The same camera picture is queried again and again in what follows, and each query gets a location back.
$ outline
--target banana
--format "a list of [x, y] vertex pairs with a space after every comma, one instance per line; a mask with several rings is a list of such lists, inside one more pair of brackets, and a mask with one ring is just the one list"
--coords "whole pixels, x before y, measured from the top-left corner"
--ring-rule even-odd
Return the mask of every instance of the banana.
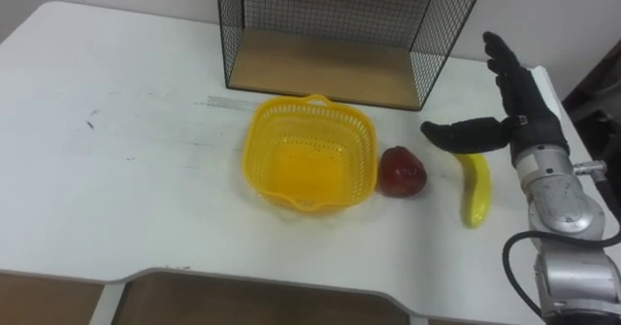
[[481, 154], [453, 154], [464, 168], [462, 219], [470, 228], [478, 227], [487, 217], [492, 201], [492, 180], [487, 161]]

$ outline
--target plastic basket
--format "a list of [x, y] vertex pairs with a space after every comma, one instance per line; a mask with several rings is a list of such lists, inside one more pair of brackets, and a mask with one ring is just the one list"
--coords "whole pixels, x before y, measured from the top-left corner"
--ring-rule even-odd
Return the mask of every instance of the plastic basket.
[[361, 112], [320, 95], [273, 98], [254, 115], [242, 166], [250, 185], [276, 204], [336, 211], [375, 190], [376, 131]]

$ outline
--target floor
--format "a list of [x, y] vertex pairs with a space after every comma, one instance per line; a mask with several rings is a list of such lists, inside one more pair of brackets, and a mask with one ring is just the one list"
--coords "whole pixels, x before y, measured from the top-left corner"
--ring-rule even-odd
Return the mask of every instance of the floor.
[[[100, 292], [96, 284], [1, 275], [0, 324], [87, 325]], [[142, 324], [408, 325], [409, 318], [377, 296], [153, 274], [126, 288], [114, 321]]]

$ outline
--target robotic arm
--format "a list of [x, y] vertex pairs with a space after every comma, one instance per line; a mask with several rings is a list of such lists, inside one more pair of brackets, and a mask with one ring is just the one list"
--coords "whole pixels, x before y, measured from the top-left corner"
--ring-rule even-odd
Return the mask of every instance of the robotic arm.
[[[621, 231], [602, 240], [605, 216], [577, 176], [590, 175], [621, 225], [621, 208], [604, 176], [605, 163], [573, 165], [556, 115], [545, 105], [531, 73], [496, 34], [483, 35], [507, 118], [483, 117], [421, 131], [453, 153], [496, 150], [510, 145], [511, 161], [528, 203], [530, 231], [505, 243], [503, 266], [518, 295], [548, 325], [621, 324], [621, 276], [604, 248], [621, 243]], [[538, 306], [520, 287], [509, 264], [511, 247], [532, 239]]]

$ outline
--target table surface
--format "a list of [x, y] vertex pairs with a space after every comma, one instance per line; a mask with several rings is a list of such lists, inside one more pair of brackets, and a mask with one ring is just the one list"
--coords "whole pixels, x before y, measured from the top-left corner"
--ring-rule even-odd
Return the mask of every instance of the table surface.
[[[329, 217], [275, 209], [245, 183], [245, 130], [268, 98], [225, 88], [217, 25], [44, 5], [0, 45], [0, 271], [114, 282], [174, 270], [372, 292], [427, 317], [537, 322], [502, 269], [503, 243], [528, 227], [508, 151], [485, 155], [492, 208], [470, 230], [459, 163], [418, 131], [503, 116], [483, 63], [449, 59], [423, 112], [358, 106], [379, 151], [409, 147], [428, 185]], [[589, 159], [561, 114], [572, 160]], [[511, 258], [534, 296], [535, 253], [523, 243]]]

